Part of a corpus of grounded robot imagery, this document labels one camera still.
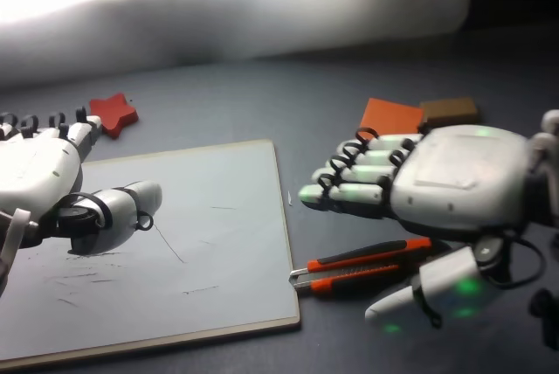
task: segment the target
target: robotic hand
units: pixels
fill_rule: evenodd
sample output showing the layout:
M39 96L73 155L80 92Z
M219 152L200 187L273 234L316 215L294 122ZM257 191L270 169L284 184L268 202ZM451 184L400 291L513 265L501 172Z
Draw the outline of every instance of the robotic hand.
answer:
M528 140L474 125L427 135L360 128L315 171L316 184L299 193L310 208L393 218L409 232L467 244L422 265L408 287L367 309L368 321L386 331L440 328L541 276L543 256L521 235L529 222L559 226L559 110L543 116L542 131ZM513 244L540 258L535 274L511 279ZM557 349L559 300L547 290L538 294L531 312L543 320L545 343Z
M37 116L26 116L18 130L14 114L0 114L0 294L19 248L61 237L70 239L69 253L104 253L153 224L162 202L154 182L79 192L81 163L101 122L84 108L76 120L67 125L63 114L52 115L49 128L39 128Z

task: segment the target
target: whiteboard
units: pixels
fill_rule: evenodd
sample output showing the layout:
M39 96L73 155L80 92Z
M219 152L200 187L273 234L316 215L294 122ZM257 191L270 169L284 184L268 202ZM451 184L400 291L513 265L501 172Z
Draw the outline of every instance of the whiteboard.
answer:
M155 225L92 257L68 254L68 239L19 251L0 299L0 368L299 322L270 141L83 170L88 192L158 182Z

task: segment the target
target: gray table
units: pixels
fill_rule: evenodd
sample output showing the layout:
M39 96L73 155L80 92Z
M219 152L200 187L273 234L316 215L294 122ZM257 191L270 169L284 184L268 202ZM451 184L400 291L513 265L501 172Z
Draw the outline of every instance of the gray table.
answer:
M2 109L19 115L71 114L81 103L122 91L140 121L117 141L101 139L90 160L154 151L273 140L286 206L293 263L408 237L392 221L372 221L305 208L297 191L313 170L349 139L369 97L418 104L472 96L485 121L523 135L538 130L542 114L558 107L554 57L361 61L258 61L193 66L94 82L5 93ZM545 246L551 230L528 237ZM415 337L387 338L364 323L371 298L300 301L300 330L182 347L148 355L59 367L58 372L174 373L409 373L557 372L559 357L541 344L539 325L527 315L528 297L541 285L556 287L559 266L546 279L504 295L470 329L449 328Z

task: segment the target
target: brown block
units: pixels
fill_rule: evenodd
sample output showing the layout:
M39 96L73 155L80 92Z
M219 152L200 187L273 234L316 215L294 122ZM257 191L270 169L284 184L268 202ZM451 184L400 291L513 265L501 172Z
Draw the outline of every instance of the brown block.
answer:
M428 128L480 123L480 112L469 97L423 101L422 125Z

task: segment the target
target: red star-shaped object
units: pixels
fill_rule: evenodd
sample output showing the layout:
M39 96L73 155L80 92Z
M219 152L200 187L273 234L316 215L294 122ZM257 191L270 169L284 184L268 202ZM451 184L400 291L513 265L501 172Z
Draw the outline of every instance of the red star-shaped object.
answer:
M103 131L116 139L127 125L138 121L136 109L126 103L124 93L117 93L108 99L91 99L91 114L101 118Z

